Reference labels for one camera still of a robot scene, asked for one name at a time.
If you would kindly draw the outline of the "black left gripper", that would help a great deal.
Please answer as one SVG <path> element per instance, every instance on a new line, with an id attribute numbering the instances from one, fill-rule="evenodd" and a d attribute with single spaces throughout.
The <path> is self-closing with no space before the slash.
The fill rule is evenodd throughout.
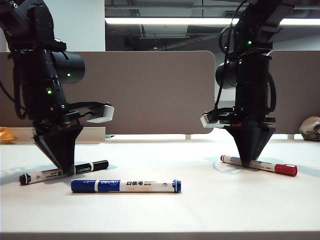
<path id="1" fill-rule="evenodd" d="M 74 172 L 75 142 L 83 129 L 80 117 L 72 110 L 32 121 L 35 144 L 57 168 L 69 174 Z"/>

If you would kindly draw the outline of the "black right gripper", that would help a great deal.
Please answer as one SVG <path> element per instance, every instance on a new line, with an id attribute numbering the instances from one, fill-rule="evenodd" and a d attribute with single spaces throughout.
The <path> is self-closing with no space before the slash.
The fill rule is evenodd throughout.
<path id="1" fill-rule="evenodd" d="M 245 122 L 254 121 L 262 124 L 275 125 L 274 117 L 267 117 L 266 113 L 248 112 L 243 107 L 223 107 L 219 109 L 219 122 L 233 137 L 241 164 L 248 167 L 251 160 L 257 160 L 262 150 L 274 134 L 275 127 L 263 127 L 258 134 L 257 127 L 244 127 Z"/>

